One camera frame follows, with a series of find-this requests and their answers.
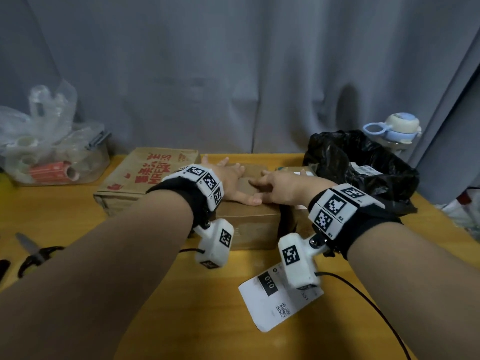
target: cardboard box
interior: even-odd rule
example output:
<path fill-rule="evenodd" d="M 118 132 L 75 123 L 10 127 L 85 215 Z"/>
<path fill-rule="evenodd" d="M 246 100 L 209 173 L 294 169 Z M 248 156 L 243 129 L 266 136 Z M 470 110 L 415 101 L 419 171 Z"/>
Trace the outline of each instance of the cardboard box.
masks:
<path fill-rule="evenodd" d="M 197 150 L 137 148 L 100 184 L 93 198 L 109 216 L 116 215 L 164 176 L 193 163 L 200 163 Z"/>
<path fill-rule="evenodd" d="M 279 167 L 278 170 L 286 170 L 288 172 L 298 172 L 302 169 L 305 169 L 305 172 L 309 175 L 316 176 L 315 172 L 310 169 L 308 166 L 282 166 Z M 282 220 L 290 220 L 293 218 L 293 222 L 295 225 L 295 232 L 297 232 L 300 236 L 306 239 L 309 236 L 315 234 L 314 229 L 312 228 L 312 222 L 308 218 L 308 208 L 304 206 L 288 206 L 289 213 L 287 211 L 282 210 Z"/>
<path fill-rule="evenodd" d="M 245 173 L 237 189 L 253 194 L 258 190 L 250 185 L 249 178 L 259 178 L 264 165 L 243 164 Z M 222 201 L 216 209 L 216 218 L 225 218 L 235 229 L 231 250 L 274 249 L 279 237 L 280 209 L 277 204 L 246 206 L 237 202 Z"/>

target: blue bottle handle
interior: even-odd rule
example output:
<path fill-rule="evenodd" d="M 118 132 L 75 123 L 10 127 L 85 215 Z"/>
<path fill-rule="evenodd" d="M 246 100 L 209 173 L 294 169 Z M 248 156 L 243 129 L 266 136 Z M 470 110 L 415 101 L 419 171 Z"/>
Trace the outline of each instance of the blue bottle handle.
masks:
<path fill-rule="evenodd" d="M 367 128 L 370 126 L 378 126 L 381 127 L 380 131 L 372 132 L 369 131 Z M 363 125 L 363 132 L 367 135 L 382 135 L 383 133 L 389 131 L 392 127 L 387 125 L 385 122 L 370 122 L 369 124 Z"/>

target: black cable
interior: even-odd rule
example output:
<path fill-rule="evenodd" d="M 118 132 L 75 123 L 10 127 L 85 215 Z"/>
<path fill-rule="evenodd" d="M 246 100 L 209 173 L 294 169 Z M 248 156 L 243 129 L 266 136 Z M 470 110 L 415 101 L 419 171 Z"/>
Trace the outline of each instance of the black cable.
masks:
<path fill-rule="evenodd" d="M 356 291 L 364 300 L 366 300 L 370 306 L 372 306 L 375 311 L 377 311 L 377 313 L 380 315 L 380 317 L 385 321 L 385 323 L 388 325 L 388 327 L 390 327 L 390 330 L 392 330 L 393 334 L 395 335 L 398 343 L 400 344 L 400 346 L 402 347 L 402 350 L 403 352 L 405 353 L 405 357 L 408 359 L 408 360 L 411 360 L 411 357 L 410 357 L 410 354 L 409 354 L 409 351 L 407 350 L 407 348 L 405 347 L 405 344 L 403 343 L 402 339 L 400 338 L 399 334 L 395 331 L 395 328 L 393 328 L 393 326 L 390 324 L 390 322 L 387 320 L 387 318 L 385 317 L 385 315 L 382 313 L 382 311 L 380 310 L 380 308 L 378 308 L 375 303 L 373 303 L 369 297 L 367 297 L 366 295 L 364 295 L 356 286 L 354 286 L 353 284 L 351 284 L 347 279 L 344 279 L 342 278 L 341 276 L 337 275 L 337 274 L 333 274 L 332 272 L 316 272 L 315 275 L 317 277 L 320 277 L 320 276 L 331 276 L 331 277 L 334 277 L 334 278 L 337 278 L 337 279 L 340 279 L 342 282 L 344 282 L 346 285 L 348 285 L 351 289 L 353 289 L 354 291 Z"/>
<path fill-rule="evenodd" d="M 179 251 L 179 253 L 183 252 L 198 252 L 198 253 L 205 253 L 205 250 L 201 248 L 183 248 L 182 250 Z"/>

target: wooden table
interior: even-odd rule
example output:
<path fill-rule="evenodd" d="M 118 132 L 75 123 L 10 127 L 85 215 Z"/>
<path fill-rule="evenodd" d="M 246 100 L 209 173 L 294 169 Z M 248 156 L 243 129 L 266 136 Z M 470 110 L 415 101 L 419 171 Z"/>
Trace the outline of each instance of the wooden table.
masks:
<path fill-rule="evenodd" d="M 215 163 L 224 155 L 212 154 Z M 231 154 L 231 162 L 301 166 L 302 154 Z M 99 181 L 79 186 L 22 187 L 0 208 L 0 259 L 12 265 L 0 290 L 14 283 L 27 253 L 16 242 L 20 231 L 41 246 L 67 246 L 105 220 L 92 198 L 100 181 L 123 157 L 115 157 Z M 480 267 L 480 245 L 420 195 L 417 214 L 406 226 Z M 185 247 L 195 246 L 187 242 Z M 116 359 L 404 359 L 393 334 L 352 289 L 326 277 L 325 294 L 268 333 L 255 327 L 238 286 L 280 262 L 277 250 L 234 251 L 228 264 L 205 270 L 193 253 L 178 255 L 167 276 L 132 321 Z M 349 263 L 317 257 L 319 270 L 337 273 L 359 289 Z"/>

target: white paper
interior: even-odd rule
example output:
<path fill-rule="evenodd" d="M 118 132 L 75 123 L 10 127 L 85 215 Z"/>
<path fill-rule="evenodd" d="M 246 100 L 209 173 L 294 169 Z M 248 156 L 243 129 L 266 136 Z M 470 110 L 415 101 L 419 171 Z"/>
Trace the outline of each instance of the white paper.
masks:
<path fill-rule="evenodd" d="M 378 170 L 373 169 L 369 165 L 358 166 L 357 163 L 355 163 L 355 162 L 350 162 L 350 165 L 352 166 L 353 169 L 355 169 L 357 171 L 357 173 L 360 173 L 360 174 L 366 174 L 368 176 L 377 176 L 377 175 L 383 174 L 383 173 L 379 172 Z"/>
<path fill-rule="evenodd" d="M 260 282 L 260 276 L 264 285 L 268 285 L 270 295 Z M 281 262 L 242 283 L 238 290 L 261 332 L 270 331 L 324 293 L 319 286 L 307 290 L 290 288 Z"/>
<path fill-rule="evenodd" d="M 312 172 L 305 172 L 305 173 L 307 173 L 308 176 L 312 176 L 312 177 L 314 176 L 314 174 Z M 307 207 L 305 207 L 303 204 L 298 204 L 298 205 L 295 206 L 295 209 L 296 210 L 306 210 Z"/>

